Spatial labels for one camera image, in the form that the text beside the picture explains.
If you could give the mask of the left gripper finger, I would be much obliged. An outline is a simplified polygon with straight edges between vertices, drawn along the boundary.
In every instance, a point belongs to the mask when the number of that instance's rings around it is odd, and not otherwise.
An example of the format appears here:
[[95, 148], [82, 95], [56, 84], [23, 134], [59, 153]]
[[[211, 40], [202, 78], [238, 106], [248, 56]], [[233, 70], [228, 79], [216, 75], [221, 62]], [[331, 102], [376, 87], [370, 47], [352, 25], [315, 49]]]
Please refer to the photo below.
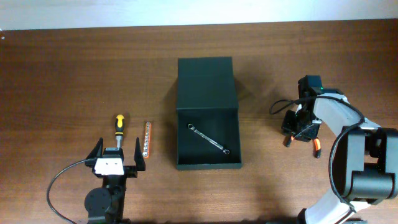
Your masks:
[[103, 138], [99, 138], [96, 146], [93, 150], [87, 155], [86, 159], [96, 159], [102, 156], [103, 152]]
[[136, 163], [137, 171], [143, 172], [146, 170], [146, 163], [141, 152], [141, 145], [138, 137], [136, 138], [136, 145], [134, 149], [134, 161]]

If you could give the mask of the orange black needle-nose pliers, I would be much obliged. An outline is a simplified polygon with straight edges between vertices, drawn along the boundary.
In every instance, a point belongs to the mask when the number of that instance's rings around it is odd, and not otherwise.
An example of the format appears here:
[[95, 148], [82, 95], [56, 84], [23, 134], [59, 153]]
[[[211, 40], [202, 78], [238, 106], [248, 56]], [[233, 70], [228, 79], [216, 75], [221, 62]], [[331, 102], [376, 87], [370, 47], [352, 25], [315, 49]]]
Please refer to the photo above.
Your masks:
[[[293, 140], [295, 140], [295, 138], [293, 136], [287, 136], [285, 138], [284, 142], [283, 142], [283, 145], [285, 147], [289, 147], [290, 144], [293, 142]], [[320, 140], [318, 138], [315, 138], [313, 140], [313, 143], [314, 143], [313, 156], [316, 159], [319, 159], [321, 157], [321, 154], [322, 154], [322, 147], [321, 147], [321, 144], [320, 144]]]

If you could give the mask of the silver ratchet wrench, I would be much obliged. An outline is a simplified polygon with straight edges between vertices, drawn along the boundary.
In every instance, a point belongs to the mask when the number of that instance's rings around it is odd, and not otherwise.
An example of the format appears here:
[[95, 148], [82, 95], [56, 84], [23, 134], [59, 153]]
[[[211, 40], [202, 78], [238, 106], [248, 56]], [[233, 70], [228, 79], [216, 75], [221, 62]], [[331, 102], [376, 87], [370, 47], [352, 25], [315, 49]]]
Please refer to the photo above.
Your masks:
[[199, 130], [197, 130], [196, 127], [194, 127], [194, 125], [192, 123], [188, 123], [187, 124], [187, 128], [192, 130], [194, 133], [196, 133], [197, 135], [201, 136], [203, 139], [207, 140], [209, 143], [211, 143], [212, 145], [216, 146], [218, 149], [220, 149], [224, 154], [229, 154], [230, 151], [225, 148], [224, 146], [222, 146], [221, 144], [219, 144], [218, 142], [216, 142], [215, 140], [209, 138], [207, 135], [203, 134], [202, 132], [200, 132]]

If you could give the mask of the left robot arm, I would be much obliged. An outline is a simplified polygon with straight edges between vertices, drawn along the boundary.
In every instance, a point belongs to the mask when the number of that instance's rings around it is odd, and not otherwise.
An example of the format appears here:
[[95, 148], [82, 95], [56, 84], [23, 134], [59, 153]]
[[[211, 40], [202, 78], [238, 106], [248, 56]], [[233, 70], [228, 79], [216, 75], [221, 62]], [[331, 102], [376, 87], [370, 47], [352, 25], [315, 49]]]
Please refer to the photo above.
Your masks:
[[146, 169], [139, 138], [136, 139], [135, 164], [132, 166], [123, 164], [122, 148], [104, 148], [103, 138], [98, 140], [86, 159], [85, 165], [102, 180], [102, 186], [89, 191], [85, 197], [88, 223], [131, 223], [131, 219], [123, 217], [126, 182], [130, 178], [136, 178], [139, 172]]

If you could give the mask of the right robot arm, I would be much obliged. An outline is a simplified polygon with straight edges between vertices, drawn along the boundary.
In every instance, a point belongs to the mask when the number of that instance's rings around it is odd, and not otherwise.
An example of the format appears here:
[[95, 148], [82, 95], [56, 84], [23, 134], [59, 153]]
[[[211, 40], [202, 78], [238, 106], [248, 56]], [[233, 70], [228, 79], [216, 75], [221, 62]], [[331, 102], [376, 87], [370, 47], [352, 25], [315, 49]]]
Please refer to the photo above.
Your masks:
[[344, 223], [356, 212], [397, 197], [397, 130], [368, 120], [338, 89], [327, 89], [318, 75], [298, 81], [297, 105], [282, 122], [285, 146], [294, 140], [315, 145], [320, 157], [320, 125], [336, 135], [328, 160], [330, 188], [304, 208], [297, 223]]

